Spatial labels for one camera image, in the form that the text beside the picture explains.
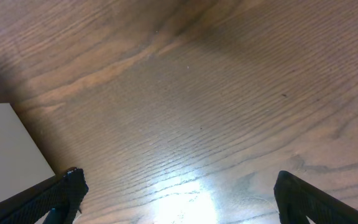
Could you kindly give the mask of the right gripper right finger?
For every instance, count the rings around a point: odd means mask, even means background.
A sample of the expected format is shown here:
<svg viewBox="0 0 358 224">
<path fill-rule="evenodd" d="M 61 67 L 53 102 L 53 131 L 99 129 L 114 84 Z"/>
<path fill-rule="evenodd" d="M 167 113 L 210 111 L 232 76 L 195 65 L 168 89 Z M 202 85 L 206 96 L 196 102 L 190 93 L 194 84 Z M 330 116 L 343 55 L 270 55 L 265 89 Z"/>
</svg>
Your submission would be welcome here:
<svg viewBox="0 0 358 224">
<path fill-rule="evenodd" d="M 285 170 L 273 189 L 281 224 L 358 224 L 358 210 Z"/>
</svg>

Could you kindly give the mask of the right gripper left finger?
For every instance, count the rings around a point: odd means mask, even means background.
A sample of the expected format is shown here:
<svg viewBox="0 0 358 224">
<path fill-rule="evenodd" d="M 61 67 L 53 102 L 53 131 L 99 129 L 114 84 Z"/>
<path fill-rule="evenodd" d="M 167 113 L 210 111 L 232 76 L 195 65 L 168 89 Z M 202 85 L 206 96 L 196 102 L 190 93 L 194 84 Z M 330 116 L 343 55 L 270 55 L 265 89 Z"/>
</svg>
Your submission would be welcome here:
<svg viewBox="0 0 358 224">
<path fill-rule="evenodd" d="M 88 193 L 83 169 L 71 167 L 65 172 L 0 202 L 0 223 L 74 222 Z"/>
</svg>

